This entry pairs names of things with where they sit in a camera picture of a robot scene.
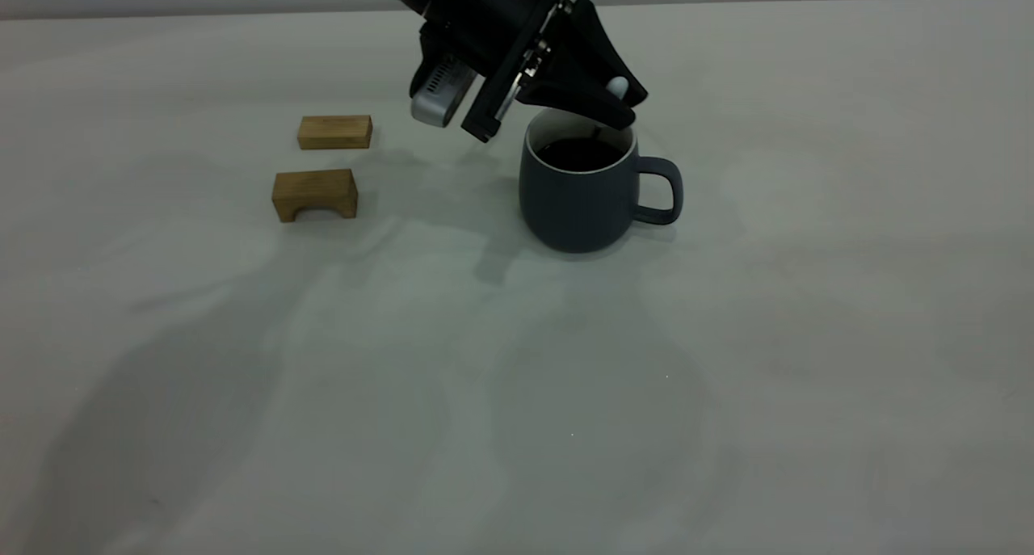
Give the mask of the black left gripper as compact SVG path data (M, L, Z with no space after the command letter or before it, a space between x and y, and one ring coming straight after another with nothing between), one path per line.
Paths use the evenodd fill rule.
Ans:
M514 99L552 107L614 129L631 127L634 107L649 92L628 68L599 20L591 0L423 0L418 67L418 120L446 128L484 79L462 128L481 142L494 138ZM549 56L540 39L549 24ZM628 82L624 96L608 84Z

